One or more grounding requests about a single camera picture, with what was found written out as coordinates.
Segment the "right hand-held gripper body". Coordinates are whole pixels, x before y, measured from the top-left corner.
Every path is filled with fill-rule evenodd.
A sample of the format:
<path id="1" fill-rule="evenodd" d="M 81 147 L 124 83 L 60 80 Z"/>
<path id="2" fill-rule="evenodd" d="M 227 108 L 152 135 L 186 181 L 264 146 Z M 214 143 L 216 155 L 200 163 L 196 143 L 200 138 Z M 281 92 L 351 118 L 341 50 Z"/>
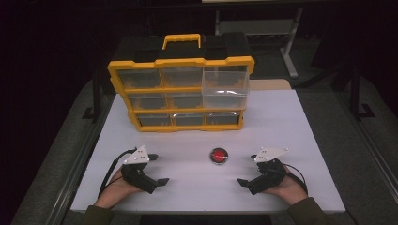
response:
<path id="1" fill-rule="evenodd" d="M 260 175 L 249 181 L 248 189 L 252 195 L 263 192 L 269 188 L 278 186 L 284 179 L 286 171 L 278 157 L 286 154 L 286 148 L 264 148 L 256 154 L 254 162 Z"/>

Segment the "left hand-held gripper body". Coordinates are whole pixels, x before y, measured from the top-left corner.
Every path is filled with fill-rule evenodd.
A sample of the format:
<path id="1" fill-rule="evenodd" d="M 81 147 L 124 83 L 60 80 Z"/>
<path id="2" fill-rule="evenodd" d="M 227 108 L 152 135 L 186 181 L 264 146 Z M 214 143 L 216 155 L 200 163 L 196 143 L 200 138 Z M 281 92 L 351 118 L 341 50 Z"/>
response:
<path id="1" fill-rule="evenodd" d="M 152 194 L 157 185 L 156 180 L 150 178 L 144 172 L 144 168 L 150 162 L 148 155 L 144 145 L 133 150 L 131 155 L 124 160 L 121 172 L 126 182 Z"/>

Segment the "red round button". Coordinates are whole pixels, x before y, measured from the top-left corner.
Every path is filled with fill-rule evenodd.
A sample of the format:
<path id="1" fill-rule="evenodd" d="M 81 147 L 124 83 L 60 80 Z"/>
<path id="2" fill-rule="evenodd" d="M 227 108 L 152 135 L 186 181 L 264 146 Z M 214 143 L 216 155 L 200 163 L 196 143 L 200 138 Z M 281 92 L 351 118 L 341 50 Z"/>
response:
<path id="1" fill-rule="evenodd" d="M 214 148 L 209 154 L 210 160 L 217 165 L 223 165 L 228 159 L 228 152 L 223 148 Z"/>

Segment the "clear plastic drawer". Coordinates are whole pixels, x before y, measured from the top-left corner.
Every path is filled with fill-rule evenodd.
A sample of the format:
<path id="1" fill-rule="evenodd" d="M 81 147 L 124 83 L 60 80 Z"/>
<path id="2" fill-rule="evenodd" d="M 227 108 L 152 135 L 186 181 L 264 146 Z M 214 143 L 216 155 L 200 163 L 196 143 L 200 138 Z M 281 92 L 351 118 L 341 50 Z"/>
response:
<path id="1" fill-rule="evenodd" d="M 205 71 L 202 80 L 203 105 L 209 109 L 246 108 L 249 75 L 246 71 Z"/>

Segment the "person's right hand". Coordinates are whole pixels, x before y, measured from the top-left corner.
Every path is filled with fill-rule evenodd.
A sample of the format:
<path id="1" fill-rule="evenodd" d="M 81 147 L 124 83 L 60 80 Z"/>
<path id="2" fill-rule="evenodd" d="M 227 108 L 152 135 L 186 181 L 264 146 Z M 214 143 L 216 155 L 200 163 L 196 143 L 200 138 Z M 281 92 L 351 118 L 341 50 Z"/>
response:
<path id="1" fill-rule="evenodd" d="M 265 193 L 281 198 L 289 206 L 308 198 L 302 186 L 289 176 L 286 176 L 278 186 L 265 190 Z"/>

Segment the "person's left hand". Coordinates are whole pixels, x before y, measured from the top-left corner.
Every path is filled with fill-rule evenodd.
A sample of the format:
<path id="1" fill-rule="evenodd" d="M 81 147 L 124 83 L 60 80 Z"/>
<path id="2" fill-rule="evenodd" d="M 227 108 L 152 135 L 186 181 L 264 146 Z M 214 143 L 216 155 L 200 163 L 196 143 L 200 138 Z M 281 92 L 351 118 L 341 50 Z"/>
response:
<path id="1" fill-rule="evenodd" d="M 141 189 L 129 184 L 123 179 L 121 170 L 117 170 L 110 183 L 105 187 L 94 205 L 104 209 L 112 209 L 131 194 L 140 192 Z"/>

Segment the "beige board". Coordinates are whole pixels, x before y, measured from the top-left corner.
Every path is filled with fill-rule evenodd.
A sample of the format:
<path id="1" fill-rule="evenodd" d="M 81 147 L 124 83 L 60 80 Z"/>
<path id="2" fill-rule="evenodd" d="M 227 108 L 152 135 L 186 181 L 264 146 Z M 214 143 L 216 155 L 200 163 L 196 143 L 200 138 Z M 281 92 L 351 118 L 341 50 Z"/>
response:
<path id="1" fill-rule="evenodd" d="M 290 90 L 291 85 L 285 79 L 249 80 L 251 90 Z"/>

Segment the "black metal stand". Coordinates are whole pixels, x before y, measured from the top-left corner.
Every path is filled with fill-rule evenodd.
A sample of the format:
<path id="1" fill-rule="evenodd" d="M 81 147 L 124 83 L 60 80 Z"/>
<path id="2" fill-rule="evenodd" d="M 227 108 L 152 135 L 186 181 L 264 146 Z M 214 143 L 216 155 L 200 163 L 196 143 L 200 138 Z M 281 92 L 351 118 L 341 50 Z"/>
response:
<path id="1" fill-rule="evenodd" d="M 109 74 L 104 68 L 96 69 L 92 74 L 93 105 L 84 111 L 83 119 L 91 119 L 94 123 L 100 118 L 102 100 L 110 91 Z"/>
<path id="2" fill-rule="evenodd" d="M 339 92 L 349 87 L 349 111 L 357 121 L 375 117 L 368 104 L 360 103 L 360 68 L 355 62 L 343 61 L 337 66 L 337 74 L 331 87 Z"/>

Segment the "yellow black drawer organizer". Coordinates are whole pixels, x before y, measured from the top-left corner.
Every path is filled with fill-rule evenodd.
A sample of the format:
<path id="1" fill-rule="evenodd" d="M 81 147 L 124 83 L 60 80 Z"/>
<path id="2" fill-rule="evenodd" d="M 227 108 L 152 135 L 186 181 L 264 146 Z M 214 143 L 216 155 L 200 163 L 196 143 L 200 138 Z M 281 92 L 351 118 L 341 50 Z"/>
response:
<path id="1" fill-rule="evenodd" d="M 250 79 L 253 69 L 246 36 L 238 32 L 127 37 L 108 65 L 128 118 L 142 132 L 242 128 L 246 108 L 204 107 L 203 73 L 246 71 Z"/>

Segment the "metal rail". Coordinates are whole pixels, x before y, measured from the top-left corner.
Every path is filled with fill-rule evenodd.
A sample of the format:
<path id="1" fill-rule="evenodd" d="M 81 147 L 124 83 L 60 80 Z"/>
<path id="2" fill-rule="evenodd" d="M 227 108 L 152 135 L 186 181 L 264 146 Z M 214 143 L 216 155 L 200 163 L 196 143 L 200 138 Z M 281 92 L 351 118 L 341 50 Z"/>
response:
<path id="1" fill-rule="evenodd" d="M 58 185 L 44 225 L 61 225 L 81 183 L 86 165 L 97 144 L 114 96 L 81 94 L 55 138 L 47 159 L 53 187 Z"/>
<path id="2" fill-rule="evenodd" d="M 344 109 L 350 123 L 359 134 L 362 142 L 372 157 L 372 160 L 380 173 L 380 176 L 390 192 L 392 198 L 398 203 L 398 177 L 394 174 L 385 158 L 380 153 L 380 149 L 371 137 L 369 131 L 362 124 L 365 118 L 375 118 L 375 114 L 368 104 L 360 104 L 359 112 L 351 112 L 351 103 L 348 97 L 342 93 L 335 94 L 339 104 Z"/>

